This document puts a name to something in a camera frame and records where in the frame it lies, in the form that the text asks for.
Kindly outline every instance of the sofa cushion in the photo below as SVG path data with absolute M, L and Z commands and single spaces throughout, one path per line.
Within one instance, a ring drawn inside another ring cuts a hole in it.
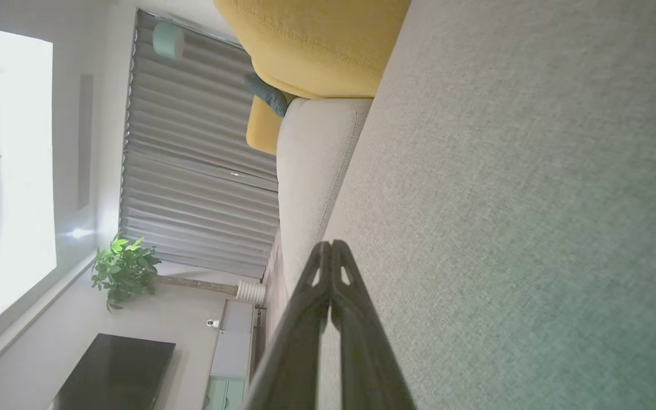
M 409 0 L 214 4 L 266 83 L 305 98 L 372 97 Z
M 371 107 L 370 99 L 295 99 L 278 137 L 277 174 L 285 280 L 292 294 L 325 231 Z
M 247 122 L 247 145 L 275 155 L 282 121 L 268 103 L 258 96 L 253 97 Z
M 656 408 L 656 2 L 412 2 L 325 238 L 417 408 Z

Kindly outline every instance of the gray sofa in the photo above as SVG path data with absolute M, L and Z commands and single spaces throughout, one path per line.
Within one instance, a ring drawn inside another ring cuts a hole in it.
M 415 0 L 372 103 L 299 104 L 287 282 L 347 241 L 419 408 L 656 408 L 656 2 Z

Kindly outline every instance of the black tv screen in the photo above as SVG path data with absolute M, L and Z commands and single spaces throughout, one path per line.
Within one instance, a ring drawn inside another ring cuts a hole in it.
M 151 410 L 175 343 L 97 335 L 52 402 L 53 410 Z

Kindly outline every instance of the yellow cushion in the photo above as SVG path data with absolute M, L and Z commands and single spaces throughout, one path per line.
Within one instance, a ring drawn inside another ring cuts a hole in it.
M 247 145 L 255 150 L 275 155 L 282 119 L 272 107 L 257 96 L 252 99 L 252 111 L 247 123 Z
M 373 97 L 410 0 L 215 0 L 266 83 L 304 98 Z

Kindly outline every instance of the white wall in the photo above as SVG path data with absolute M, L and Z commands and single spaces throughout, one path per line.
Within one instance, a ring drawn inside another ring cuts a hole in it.
M 193 280 L 202 280 L 205 282 L 222 283 L 224 285 L 239 285 L 240 280 L 246 282 L 260 282 L 258 278 L 244 277 L 234 273 L 219 272 L 207 268 L 198 268 L 195 266 L 182 265 L 182 263 L 163 261 L 156 265 L 159 275 L 166 277 L 193 278 Z
M 174 342 L 156 409 L 201 408 L 226 295 L 157 285 L 110 314 L 84 273 L 0 358 L 0 410 L 45 410 L 98 333 Z
M 73 239 L 75 228 L 95 227 L 95 204 L 78 208 L 78 129 L 80 75 L 102 67 L 107 0 L 0 0 L 0 30 L 44 39 L 52 56 L 52 170 L 57 268 L 0 315 L 0 334 L 49 286 L 95 248 L 94 236 Z M 99 122 L 95 112 L 93 123 Z M 91 163 L 91 176 L 95 167 Z

